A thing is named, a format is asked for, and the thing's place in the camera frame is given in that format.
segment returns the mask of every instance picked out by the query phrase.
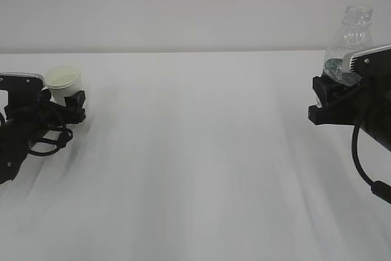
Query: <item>water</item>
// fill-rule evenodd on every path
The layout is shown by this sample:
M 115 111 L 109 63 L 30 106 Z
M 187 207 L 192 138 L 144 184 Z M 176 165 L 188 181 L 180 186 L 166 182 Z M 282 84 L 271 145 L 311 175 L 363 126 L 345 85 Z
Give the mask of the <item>water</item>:
M 348 72 L 342 70 L 342 59 L 340 58 L 330 58 L 325 61 L 323 67 L 323 73 L 327 74 L 334 81 L 347 85 L 353 86 L 361 80 L 361 76 L 357 73 Z

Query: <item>clear plastic bottle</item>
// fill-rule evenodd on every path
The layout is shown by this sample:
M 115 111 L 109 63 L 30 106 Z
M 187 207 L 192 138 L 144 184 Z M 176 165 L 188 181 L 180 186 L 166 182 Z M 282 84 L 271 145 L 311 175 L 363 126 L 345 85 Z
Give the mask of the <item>clear plastic bottle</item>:
M 346 86 L 358 83 L 361 77 L 342 68 L 343 56 L 347 53 L 372 47 L 371 7 L 348 7 L 342 19 L 342 27 L 327 47 L 323 73 Z

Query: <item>cup rim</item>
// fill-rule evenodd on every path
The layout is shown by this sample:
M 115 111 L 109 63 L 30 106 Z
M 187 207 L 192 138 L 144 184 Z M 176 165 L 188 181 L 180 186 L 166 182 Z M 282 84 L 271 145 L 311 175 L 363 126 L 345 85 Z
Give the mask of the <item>cup rim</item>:
M 69 79 L 66 83 L 61 85 L 53 84 L 53 80 L 61 75 L 72 75 L 72 79 Z M 81 71 L 70 65 L 60 65 L 49 70 L 44 76 L 45 84 L 49 89 L 64 89 L 72 86 L 80 78 Z

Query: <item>white background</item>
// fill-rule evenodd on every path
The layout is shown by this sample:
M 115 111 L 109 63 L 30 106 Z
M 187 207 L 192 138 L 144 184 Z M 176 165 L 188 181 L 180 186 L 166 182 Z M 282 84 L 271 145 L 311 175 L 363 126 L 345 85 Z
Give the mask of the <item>white background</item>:
M 0 53 L 323 48 L 350 4 L 391 41 L 391 0 L 0 0 Z
M 389 261 L 391 206 L 354 168 L 352 127 L 307 119 L 323 56 L 0 55 L 91 86 L 67 148 L 0 185 L 0 260 Z M 360 134 L 359 153 L 391 182 L 390 152 Z

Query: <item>bottle neck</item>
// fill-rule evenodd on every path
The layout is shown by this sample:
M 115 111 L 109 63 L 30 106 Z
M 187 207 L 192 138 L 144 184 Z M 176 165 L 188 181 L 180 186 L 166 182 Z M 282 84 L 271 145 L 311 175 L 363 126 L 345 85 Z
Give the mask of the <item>bottle neck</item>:
M 372 24 L 371 7 L 348 7 L 342 23 L 346 26 L 369 27 Z

